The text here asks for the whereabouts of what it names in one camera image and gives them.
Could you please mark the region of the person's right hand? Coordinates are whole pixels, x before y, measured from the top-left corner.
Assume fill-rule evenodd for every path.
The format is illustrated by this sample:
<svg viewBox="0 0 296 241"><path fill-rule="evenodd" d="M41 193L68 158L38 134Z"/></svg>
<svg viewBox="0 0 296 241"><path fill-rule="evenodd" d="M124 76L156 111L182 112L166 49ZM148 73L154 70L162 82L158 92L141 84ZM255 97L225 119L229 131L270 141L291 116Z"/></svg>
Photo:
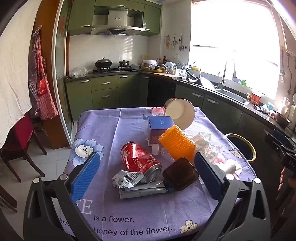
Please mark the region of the person's right hand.
<svg viewBox="0 0 296 241"><path fill-rule="evenodd" d="M281 191L283 186L288 184L289 187L295 189L296 188L296 178L290 177L287 178L287 168L283 168L280 174L280 184L278 186L278 191Z"/></svg>

